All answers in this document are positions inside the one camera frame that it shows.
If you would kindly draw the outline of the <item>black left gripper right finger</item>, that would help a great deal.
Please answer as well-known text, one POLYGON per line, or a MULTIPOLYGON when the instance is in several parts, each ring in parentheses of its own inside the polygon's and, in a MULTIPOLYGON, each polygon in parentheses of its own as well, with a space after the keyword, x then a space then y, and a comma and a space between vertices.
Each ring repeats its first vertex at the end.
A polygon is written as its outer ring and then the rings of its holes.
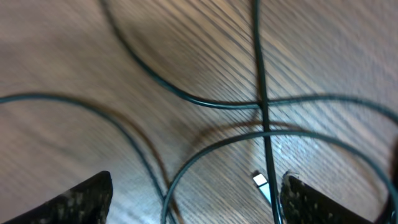
POLYGON ((283 176, 280 204, 288 224, 372 223, 288 173, 283 176))

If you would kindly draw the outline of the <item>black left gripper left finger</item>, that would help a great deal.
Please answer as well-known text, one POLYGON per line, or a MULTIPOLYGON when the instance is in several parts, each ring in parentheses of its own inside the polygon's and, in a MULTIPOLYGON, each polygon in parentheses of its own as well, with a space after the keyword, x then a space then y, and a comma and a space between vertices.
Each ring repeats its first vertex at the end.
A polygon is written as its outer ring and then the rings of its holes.
POLYGON ((101 171, 5 224, 105 224, 113 197, 108 171, 101 171))

